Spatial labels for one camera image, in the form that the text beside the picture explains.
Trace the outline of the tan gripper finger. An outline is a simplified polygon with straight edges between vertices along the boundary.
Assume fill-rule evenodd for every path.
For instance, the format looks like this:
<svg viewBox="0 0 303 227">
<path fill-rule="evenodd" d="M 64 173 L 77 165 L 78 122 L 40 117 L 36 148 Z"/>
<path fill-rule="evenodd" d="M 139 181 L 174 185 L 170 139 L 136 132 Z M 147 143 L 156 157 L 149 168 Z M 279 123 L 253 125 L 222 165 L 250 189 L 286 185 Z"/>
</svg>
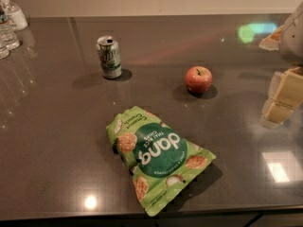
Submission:
<svg viewBox="0 0 303 227">
<path fill-rule="evenodd" d="M 267 51 L 278 50 L 281 32 L 282 26 L 279 26 L 273 33 L 262 39 L 258 46 Z"/>
<path fill-rule="evenodd" d="M 275 129 L 303 103 L 303 68 L 275 71 L 267 96 L 261 111 L 260 124 L 264 128 Z"/>
</svg>

